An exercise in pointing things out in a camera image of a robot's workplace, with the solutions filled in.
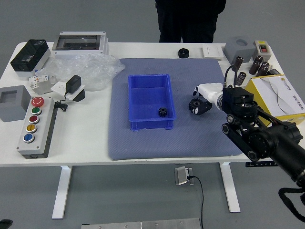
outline black gear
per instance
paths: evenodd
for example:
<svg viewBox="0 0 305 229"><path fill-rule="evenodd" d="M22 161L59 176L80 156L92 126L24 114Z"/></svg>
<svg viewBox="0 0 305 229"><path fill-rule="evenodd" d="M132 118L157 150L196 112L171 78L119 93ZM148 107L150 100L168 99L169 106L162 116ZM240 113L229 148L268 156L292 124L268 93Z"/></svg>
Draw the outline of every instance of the black gear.
<svg viewBox="0 0 305 229"><path fill-rule="evenodd" d="M159 109L159 116L160 117L167 116L167 108L166 107L160 107L160 109Z"/></svg>
<svg viewBox="0 0 305 229"><path fill-rule="evenodd" d="M196 109L197 107L199 107L202 104L202 100L200 99L192 99L189 103L189 109L190 111Z"/></svg>

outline gray floor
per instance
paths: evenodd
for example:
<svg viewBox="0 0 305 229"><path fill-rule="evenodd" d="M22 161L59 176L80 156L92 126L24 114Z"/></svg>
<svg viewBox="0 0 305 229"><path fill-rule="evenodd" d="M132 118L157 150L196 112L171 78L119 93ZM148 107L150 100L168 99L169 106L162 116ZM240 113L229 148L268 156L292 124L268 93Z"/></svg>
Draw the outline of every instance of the gray floor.
<svg viewBox="0 0 305 229"><path fill-rule="evenodd" d="M214 42L245 35L267 40L283 71L305 101L303 0L230 0L219 16ZM158 42L153 0L1 1L0 72L28 39L54 41L60 31L106 31L109 42ZM64 219L52 220L59 167L0 168L0 219L11 228L80 228L81 224L200 217L201 190L177 187L180 165L74 167ZM304 228L277 195L295 187L278 167L231 165L241 213L229 213L217 164L188 165L203 183L203 224L214 228ZM293 202L305 215L298 195Z"/></svg>

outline power adapter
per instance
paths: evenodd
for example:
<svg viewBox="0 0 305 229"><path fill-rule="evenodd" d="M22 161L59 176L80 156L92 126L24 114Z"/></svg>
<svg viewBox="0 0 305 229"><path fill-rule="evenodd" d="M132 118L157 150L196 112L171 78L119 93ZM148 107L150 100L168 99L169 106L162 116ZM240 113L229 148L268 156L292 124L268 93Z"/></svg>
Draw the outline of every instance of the power adapter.
<svg viewBox="0 0 305 229"><path fill-rule="evenodd" d="M73 94L77 89L81 86L81 77L78 75L74 75L71 79L66 83L66 92Z"/></svg>

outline yellow box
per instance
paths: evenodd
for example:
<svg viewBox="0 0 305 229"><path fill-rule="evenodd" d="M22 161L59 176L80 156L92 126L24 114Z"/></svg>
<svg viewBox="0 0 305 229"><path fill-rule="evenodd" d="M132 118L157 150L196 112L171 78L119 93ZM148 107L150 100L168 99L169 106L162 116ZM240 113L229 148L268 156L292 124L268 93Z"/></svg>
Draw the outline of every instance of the yellow box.
<svg viewBox="0 0 305 229"><path fill-rule="evenodd" d="M305 105L285 75L252 78L245 89L254 94L254 100L265 112L279 120L296 124L305 120Z"/></svg>

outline blue plastic bin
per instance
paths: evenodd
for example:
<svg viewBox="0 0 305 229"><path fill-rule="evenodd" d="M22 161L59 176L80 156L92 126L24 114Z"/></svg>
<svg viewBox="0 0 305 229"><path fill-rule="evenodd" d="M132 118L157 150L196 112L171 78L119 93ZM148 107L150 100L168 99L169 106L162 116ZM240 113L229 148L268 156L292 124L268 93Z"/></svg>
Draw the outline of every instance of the blue plastic bin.
<svg viewBox="0 0 305 229"><path fill-rule="evenodd" d="M128 88L129 121L132 131L155 128L173 129L176 112L168 74L130 75ZM161 107L167 108L165 117L159 116Z"/></svg>

